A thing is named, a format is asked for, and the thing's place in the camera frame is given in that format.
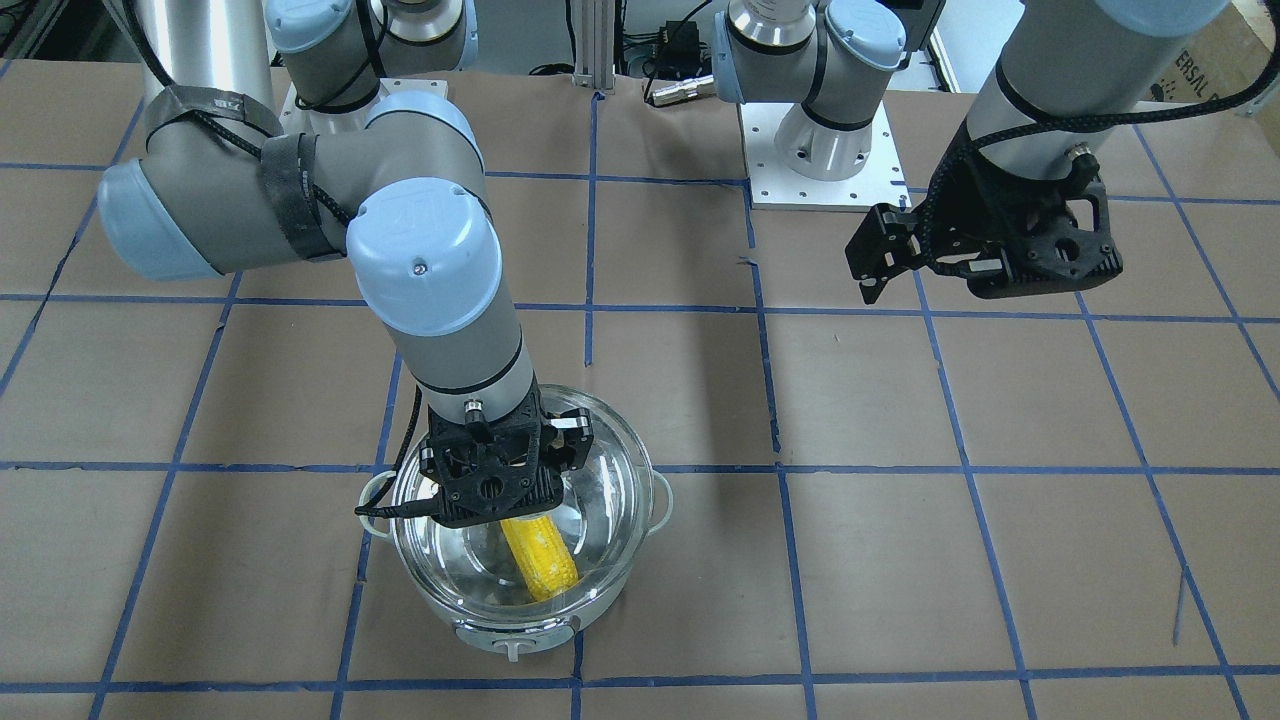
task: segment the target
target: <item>corn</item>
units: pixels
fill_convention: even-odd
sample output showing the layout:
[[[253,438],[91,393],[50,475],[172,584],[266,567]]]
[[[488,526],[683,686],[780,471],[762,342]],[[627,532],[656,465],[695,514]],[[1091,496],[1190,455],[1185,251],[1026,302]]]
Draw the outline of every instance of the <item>corn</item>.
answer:
[[[500,523],[502,534],[535,602],[550,600],[577,584],[573,556],[549,516],[532,520],[508,518]]]

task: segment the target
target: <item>yellow corn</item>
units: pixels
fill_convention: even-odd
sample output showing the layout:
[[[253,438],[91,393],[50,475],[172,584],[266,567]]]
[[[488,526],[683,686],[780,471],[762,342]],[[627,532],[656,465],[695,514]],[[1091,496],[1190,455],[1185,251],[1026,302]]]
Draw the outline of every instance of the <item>yellow corn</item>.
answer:
[[[549,516],[532,520],[508,518],[500,523],[502,534],[516,556],[516,565],[534,601],[550,600],[577,584],[573,556]]]

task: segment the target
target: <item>tiled surface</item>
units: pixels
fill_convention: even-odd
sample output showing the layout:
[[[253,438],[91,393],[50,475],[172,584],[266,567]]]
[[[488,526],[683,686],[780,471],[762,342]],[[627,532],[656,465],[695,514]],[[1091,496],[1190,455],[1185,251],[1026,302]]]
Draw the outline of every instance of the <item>tiled surface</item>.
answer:
[[[134,278],[90,202],[122,140],[141,151],[137,67],[19,61],[0,716],[1243,717],[1228,678],[1280,714],[1276,208],[1238,202],[1280,196],[1280,160],[1256,128],[1114,133],[1128,270],[1088,318],[933,275],[867,309],[860,215],[749,211],[732,106],[448,79],[540,379],[611,402],[676,486],[617,605],[515,666],[460,643],[351,518],[412,384],[389,387],[349,266],[250,272],[230,300],[230,278]],[[970,100],[890,94],[913,187]]]
[[[1222,678],[1103,678],[1036,685],[1044,720],[1216,720],[1236,717]]]

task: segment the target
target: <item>metal connector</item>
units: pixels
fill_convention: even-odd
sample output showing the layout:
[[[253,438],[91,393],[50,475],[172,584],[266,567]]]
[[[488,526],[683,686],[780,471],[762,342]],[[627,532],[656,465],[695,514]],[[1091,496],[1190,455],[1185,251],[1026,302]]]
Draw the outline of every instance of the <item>metal connector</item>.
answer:
[[[713,95],[716,95],[716,78],[712,76],[695,77],[669,85],[662,90],[655,90],[653,92],[653,106],[666,108],[667,105],[677,105]]]

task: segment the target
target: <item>metal post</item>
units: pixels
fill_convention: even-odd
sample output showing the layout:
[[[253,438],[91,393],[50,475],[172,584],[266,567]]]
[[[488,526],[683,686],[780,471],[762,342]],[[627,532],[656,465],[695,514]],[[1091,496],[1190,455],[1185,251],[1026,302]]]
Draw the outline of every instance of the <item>metal post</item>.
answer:
[[[275,106],[259,0],[140,0],[137,13],[156,58],[177,82]],[[148,100],[160,94],[150,73],[143,82]]]
[[[613,92],[613,0],[573,0],[573,85]]]

